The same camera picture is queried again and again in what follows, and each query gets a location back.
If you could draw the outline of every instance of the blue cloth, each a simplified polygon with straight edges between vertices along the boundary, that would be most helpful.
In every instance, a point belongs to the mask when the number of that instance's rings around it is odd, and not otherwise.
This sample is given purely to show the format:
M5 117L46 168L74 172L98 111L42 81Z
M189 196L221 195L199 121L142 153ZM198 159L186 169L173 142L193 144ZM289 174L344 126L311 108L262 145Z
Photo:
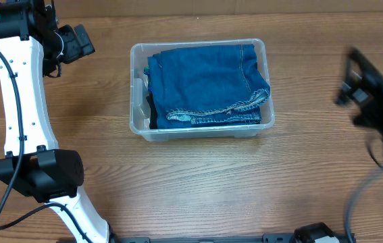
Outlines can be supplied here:
M260 123L270 87L254 45L162 51L148 63L159 129Z

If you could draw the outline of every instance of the folded jeans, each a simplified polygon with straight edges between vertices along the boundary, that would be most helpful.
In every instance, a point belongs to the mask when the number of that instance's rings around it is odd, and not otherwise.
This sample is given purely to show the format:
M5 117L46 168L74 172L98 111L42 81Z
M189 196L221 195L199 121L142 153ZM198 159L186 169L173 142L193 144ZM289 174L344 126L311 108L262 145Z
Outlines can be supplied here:
M270 87L254 45L162 51L148 63L159 129L260 123Z

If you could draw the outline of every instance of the white plastic bin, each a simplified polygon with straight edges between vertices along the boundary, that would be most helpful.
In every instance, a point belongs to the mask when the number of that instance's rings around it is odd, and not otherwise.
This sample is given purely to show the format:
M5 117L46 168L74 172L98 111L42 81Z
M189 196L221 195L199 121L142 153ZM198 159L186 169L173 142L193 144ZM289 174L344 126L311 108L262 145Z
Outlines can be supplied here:
M148 141L166 141L175 138L202 138L234 136L236 138L256 136L263 129L274 125L275 114L272 103L272 95L260 107L262 121L255 125L239 126L212 126L206 128L174 128L174 129L149 129L149 117L151 110L146 102L148 95L147 80L143 70L148 66L148 57L161 51L183 47L202 47L211 45L245 45L254 44L257 54L257 68L270 84L270 74L267 70L265 44L257 39L243 40L218 40L191 43L141 43L131 48L131 91L130 91L130 129L143 136Z

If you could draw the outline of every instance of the blue denim jeans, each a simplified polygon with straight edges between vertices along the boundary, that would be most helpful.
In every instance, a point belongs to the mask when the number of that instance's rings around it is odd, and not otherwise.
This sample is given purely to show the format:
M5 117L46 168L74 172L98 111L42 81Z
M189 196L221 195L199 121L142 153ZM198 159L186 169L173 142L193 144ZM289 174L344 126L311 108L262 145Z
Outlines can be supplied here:
M148 62L159 129L260 123L270 87L254 45L174 49Z

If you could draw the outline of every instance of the plastic container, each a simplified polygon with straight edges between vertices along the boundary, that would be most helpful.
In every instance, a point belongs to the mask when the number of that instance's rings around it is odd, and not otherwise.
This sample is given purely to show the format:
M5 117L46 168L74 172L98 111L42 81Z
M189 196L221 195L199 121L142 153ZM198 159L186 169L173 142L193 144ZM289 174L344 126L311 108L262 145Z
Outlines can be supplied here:
M270 84L270 75L267 70L265 44L256 38L243 40L219 40L191 43L141 43L131 48L131 91L130 91L130 129L148 141L166 141L175 138L203 138L234 136L236 138L252 137L258 135L263 129L274 125L275 114L272 95L260 107L262 121L255 125L239 126L212 126L206 128L174 128L174 129L149 129L151 110L146 102L148 95L147 79L143 70L148 66L148 57L161 51L183 47L201 47L211 45L240 45L254 44L257 54L257 68Z

